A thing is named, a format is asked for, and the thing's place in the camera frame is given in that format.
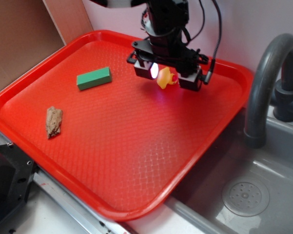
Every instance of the plastic tray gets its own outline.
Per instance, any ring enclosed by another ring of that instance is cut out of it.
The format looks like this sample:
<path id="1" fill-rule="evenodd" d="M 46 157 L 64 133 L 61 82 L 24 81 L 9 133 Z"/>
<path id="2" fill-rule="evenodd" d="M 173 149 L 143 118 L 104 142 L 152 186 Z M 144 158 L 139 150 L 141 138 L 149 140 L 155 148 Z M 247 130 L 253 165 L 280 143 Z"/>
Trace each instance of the plastic tray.
<path id="1" fill-rule="evenodd" d="M 0 130 L 107 218 L 161 204 L 248 98 L 252 74 L 219 61 L 199 92 L 135 75 L 136 38 L 96 31 L 76 39 L 0 93 Z M 109 66 L 113 81 L 80 91 L 77 75 Z M 47 139 L 46 110 L 63 110 Z"/>

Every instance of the gray faucet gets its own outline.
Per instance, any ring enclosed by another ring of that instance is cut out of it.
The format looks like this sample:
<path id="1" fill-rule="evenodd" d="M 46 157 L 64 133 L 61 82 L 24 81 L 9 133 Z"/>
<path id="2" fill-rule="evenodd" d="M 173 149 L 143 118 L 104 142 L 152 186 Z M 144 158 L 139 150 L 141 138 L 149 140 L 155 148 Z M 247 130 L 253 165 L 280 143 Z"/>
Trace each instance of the gray faucet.
<path id="1" fill-rule="evenodd" d="M 281 79 L 276 78 L 281 69 Z M 245 118 L 245 141 L 251 148 L 266 143 L 266 119 L 269 104 L 274 116 L 293 121 L 293 35 L 276 37 L 265 50 L 251 88 Z"/>

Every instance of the drain strainer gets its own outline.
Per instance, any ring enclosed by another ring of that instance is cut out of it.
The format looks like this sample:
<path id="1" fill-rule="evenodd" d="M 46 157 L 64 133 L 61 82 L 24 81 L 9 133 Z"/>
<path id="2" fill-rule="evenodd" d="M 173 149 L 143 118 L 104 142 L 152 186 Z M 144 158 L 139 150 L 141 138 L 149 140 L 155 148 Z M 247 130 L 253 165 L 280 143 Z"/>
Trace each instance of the drain strainer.
<path id="1" fill-rule="evenodd" d="M 263 212 L 270 200 L 265 185 L 250 177 L 238 177 L 227 183 L 222 191 L 224 205 L 234 214 L 250 217 Z"/>

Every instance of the gray sink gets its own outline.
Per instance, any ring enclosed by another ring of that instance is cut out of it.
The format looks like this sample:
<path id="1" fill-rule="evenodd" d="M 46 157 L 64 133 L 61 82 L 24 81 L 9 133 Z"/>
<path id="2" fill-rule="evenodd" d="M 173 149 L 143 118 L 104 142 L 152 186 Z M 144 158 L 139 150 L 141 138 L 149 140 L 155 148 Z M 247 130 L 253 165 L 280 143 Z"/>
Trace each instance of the gray sink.
<path id="1" fill-rule="evenodd" d="M 293 234 L 293 126 L 268 118 L 261 149 L 245 146 L 243 128 L 244 110 L 173 191 L 182 205 L 171 207 L 205 220 L 206 233 Z"/>

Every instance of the yellow rubber duck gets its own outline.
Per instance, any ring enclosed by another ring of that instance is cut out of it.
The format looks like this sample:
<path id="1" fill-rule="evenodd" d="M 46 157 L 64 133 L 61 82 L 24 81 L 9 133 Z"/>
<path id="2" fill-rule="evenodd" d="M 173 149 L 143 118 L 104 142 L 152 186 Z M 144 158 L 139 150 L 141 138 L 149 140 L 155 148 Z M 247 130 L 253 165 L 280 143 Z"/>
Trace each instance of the yellow rubber duck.
<path id="1" fill-rule="evenodd" d="M 159 71 L 157 76 L 157 84 L 162 88 L 165 89 L 167 84 L 176 84 L 177 83 L 177 76 L 173 73 L 170 73 L 170 68 L 165 67 Z"/>

